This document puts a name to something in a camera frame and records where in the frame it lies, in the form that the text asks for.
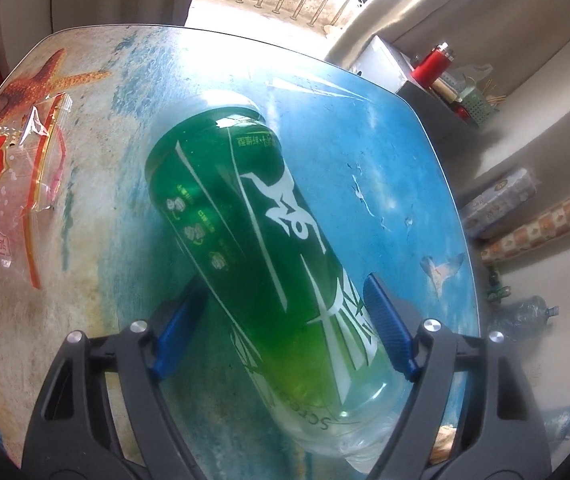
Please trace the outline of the green plastic basket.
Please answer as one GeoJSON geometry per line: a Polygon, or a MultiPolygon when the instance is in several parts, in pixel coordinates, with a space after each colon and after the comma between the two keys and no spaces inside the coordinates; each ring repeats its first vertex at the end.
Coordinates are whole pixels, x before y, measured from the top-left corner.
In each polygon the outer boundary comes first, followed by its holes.
{"type": "Polygon", "coordinates": [[[481,127],[498,113],[498,110],[486,100],[483,92],[475,86],[467,86],[462,90],[459,104],[476,127],[481,127]]]}

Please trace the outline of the patterned wrapping paper roll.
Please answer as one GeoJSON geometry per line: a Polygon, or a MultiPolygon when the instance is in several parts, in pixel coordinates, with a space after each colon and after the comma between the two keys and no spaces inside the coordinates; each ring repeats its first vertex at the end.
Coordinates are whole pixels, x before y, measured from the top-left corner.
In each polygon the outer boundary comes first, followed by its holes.
{"type": "Polygon", "coordinates": [[[484,266],[517,258],[570,234],[570,198],[543,211],[480,252],[484,266]]]}

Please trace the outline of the red printed clear plastic bag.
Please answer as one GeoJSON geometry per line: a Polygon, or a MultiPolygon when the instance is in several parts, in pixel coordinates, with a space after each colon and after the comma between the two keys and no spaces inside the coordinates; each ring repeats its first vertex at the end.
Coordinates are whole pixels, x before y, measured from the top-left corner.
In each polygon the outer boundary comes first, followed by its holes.
{"type": "Polygon", "coordinates": [[[0,275],[42,287],[46,211],[57,200],[67,157],[72,99],[56,93],[0,124],[0,275]]]}

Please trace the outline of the grey cabinet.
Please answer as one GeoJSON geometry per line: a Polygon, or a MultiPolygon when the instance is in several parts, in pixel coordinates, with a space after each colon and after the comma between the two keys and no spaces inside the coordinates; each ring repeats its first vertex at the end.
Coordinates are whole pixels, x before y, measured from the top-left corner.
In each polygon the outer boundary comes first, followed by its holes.
{"type": "Polygon", "coordinates": [[[350,70],[404,99],[419,116],[440,157],[462,155],[479,140],[475,128],[412,78],[409,59],[378,36],[370,40],[350,70]]]}

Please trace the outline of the green label plastic bottle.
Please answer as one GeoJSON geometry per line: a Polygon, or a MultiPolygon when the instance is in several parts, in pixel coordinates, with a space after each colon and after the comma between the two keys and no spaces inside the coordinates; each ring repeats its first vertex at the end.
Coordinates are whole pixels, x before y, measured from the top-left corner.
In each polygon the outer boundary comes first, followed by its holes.
{"type": "Polygon", "coordinates": [[[145,177],[277,426],[371,471],[396,424],[393,370],[276,134],[249,107],[196,110],[157,142],[145,177]]]}

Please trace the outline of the red thermos bottle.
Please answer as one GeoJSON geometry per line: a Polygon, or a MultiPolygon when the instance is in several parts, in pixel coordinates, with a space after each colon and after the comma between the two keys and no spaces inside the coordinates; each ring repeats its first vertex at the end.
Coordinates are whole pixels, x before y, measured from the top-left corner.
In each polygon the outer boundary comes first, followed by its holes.
{"type": "Polygon", "coordinates": [[[454,53],[448,42],[437,44],[413,70],[413,79],[423,88],[430,88],[453,62],[454,53]]]}

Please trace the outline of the beige paper bag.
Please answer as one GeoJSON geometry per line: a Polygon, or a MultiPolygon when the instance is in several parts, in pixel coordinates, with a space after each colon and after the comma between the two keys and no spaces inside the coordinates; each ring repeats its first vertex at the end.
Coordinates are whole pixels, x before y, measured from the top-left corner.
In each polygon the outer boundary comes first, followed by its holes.
{"type": "Polygon", "coordinates": [[[428,463],[430,465],[436,465],[448,460],[455,438],[456,427],[451,425],[441,426],[437,432],[432,450],[430,451],[428,463]]]}

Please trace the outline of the green glass bottles on floor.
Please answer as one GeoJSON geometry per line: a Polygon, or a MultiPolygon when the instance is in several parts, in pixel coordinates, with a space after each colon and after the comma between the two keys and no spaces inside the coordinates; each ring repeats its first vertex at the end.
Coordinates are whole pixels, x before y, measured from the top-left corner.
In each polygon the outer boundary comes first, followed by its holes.
{"type": "Polygon", "coordinates": [[[501,304],[503,299],[512,295],[512,288],[502,283],[502,276],[495,266],[488,268],[488,285],[486,298],[489,304],[501,304]]]}

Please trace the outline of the wrapped tissue roll pack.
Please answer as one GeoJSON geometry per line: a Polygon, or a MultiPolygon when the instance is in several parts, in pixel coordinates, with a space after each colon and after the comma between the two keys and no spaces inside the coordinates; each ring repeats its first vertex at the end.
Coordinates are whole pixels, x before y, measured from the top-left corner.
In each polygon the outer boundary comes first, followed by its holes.
{"type": "Polygon", "coordinates": [[[538,181],[526,168],[516,168],[460,210],[465,235],[475,238],[537,193],[538,181]]]}

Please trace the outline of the large clear water jug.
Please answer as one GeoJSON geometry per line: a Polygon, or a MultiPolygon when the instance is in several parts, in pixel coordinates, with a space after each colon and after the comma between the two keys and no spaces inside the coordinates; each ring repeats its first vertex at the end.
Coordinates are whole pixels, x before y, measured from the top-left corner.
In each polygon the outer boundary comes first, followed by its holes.
{"type": "Polygon", "coordinates": [[[543,335],[550,319],[559,314],[559,306],[550,307],[541,296],[531,296],[494,309],[488,318],[487,332],[499,332],[514,341],[532,339],[543,335]]]}

